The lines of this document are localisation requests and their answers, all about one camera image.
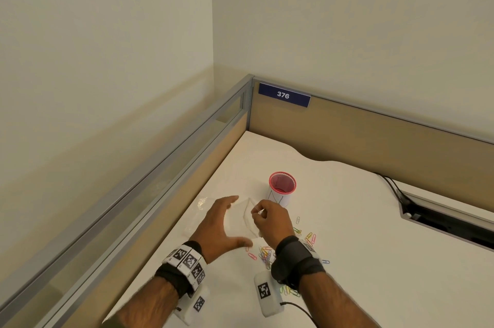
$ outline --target person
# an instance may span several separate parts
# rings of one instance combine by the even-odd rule
[[[228,251],[252,246],[248,238],[227,237],[225,234],[225,213],[237,199],[238,196],[227,196],[216,200],[186,242],[189,245],[199,244],[199,250],[208,264]],[[288,211],[279,204],[262,200],[251,213],[260,234],[273,249],[277,250],[283,241],[294,236]],[[101,327],[162,328],[177,307],[178,289],[170,281],[156,275]],[[320,328],[379,327],[324,271],[302,275],[298,289]]]

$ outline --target desk surface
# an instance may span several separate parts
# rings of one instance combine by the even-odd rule
[[[245,132],[198,197],[239,195],[238,202],[248,197],[257,202],[267,196],[269,175],[279,170],[297,180],[287,207],[294,226],[302,230],[302,237],[309,232],[317,235],[315,250],[330,260],[326,270],[380,325],[492,326],[494,252],[402,219],[388,185],[373,173],[335,161],[314,161],[286,144]],[[440,203],[448,202],[444,198]],[[466,204],[453,203],[456,209],[470,210]],[[188,239],[184,229],[195,210],[194,204],[187,209],[108,316]],[[494,219],[477,208],[475,214]],[[256,255],[259,246],[265,246],[262,238],[254,240]],[[252,260],[244,249],[209,265],[205,279],[211,290],[209,306],[193,326],[310,326],[303,312],[291,306],[273,317],[262,316],[253,285],[254,275],[262,270],[261,260]],[[305,307],[301,298],[283,297]],[[165,326],[185,327],[174,315]]]

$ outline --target red rim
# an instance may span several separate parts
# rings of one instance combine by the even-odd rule
[[[273,185],[271,184],[271,178],[272,178],[274,175],[276,175],[276,174],[284,174],[285,176],[288,176],[288,177],[290,177],[290,178],[293,180],[293,184],[294,184],[295,186],[293,187],[293,190],[292,190],[291,192],[289,192],[289,193],[285,193],[285,192],[282,192],[281,190],[278,190],[277,188],[273,187]],[[297,181],[295,181],[295,179],[293,178],[293,176],[292,176],[291,174],[287,173],[287,172],[281,172],[281,171],[280,171],[280,172],[275,172],[275,173],[273,173],[272,175],[270,175],[270,176],[269,176],[269,187],[270,187],[271,189],[273,189],[273,190],[274,190],[276,193],[278,193],[278,194],[288,195],[288,194],[293,193],[293,192],[295,191],[295,189],[297,188]]]

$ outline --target blue sign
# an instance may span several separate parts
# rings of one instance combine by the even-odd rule
[[[310,95],[300,94],[298,92],[282,89],[280,87],[271,86],[267,83],[259,82],[259,94],[266,95],[267,97],[287,101],[297,106],[308,107],[310,102]]]

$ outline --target white wall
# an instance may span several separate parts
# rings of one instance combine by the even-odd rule
[[[213,0],[217,94],[247,73],[494,140],[494,0]]]
[[[213,21],[211,0],[0,4],[1,281],[211,102]]]

